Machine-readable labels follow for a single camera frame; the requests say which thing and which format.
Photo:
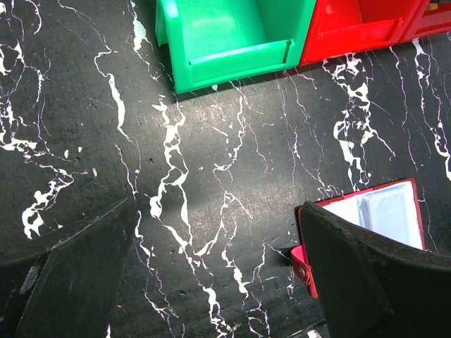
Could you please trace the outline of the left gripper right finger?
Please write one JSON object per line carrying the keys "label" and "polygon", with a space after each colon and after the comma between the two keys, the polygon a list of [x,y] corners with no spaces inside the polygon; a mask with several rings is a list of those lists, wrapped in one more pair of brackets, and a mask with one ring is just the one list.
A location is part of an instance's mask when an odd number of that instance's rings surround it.
{"label": "left gripper right finger", "polygon": [[330,336],[450,336],[450,257],[358,227],[310,201],[299,216]]}

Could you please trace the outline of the red leather card holder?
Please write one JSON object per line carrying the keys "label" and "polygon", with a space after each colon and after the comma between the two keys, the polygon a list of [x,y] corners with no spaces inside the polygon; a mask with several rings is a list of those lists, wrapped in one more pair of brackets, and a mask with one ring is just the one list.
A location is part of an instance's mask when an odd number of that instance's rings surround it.
{"label": "red leather card holder", "polygon": [[[416,183],[402,180],[360,192],[321,201],[318,207],[368,230],[415,249],[424,249],[424,231],[417,201]],[[313,298],[327,294],[332,282],[341,289],[354,287],[369,296],[384,292],[373,275],[358,241],[341,229],[330,229],[320,220],[300,220],[299,226],[312,225],[309,241],[291,251],[293,271],[309,288]]]}

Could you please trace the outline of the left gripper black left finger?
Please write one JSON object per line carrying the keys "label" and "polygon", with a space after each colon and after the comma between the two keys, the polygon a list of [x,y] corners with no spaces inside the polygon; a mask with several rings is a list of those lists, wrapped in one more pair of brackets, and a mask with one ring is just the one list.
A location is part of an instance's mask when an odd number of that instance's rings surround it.
{"label": "left gripper black left finger", "polygon": [[36,239],[1,241],[1,336],[105,337],[136,222],[126,198]]}

